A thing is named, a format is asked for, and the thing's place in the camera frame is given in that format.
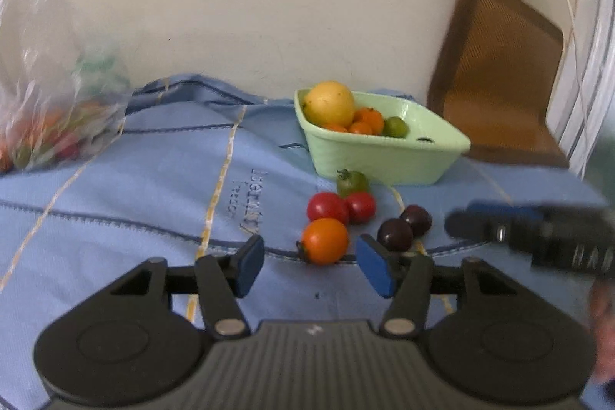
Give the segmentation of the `person's right hand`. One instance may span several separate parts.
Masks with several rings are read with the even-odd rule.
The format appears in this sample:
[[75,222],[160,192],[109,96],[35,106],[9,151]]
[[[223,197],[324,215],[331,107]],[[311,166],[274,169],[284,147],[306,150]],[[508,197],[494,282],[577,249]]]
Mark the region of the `person's right hand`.
[[595,281],[589,297],[591,332],[596,343],[595,377],[614,379],[614,284]]

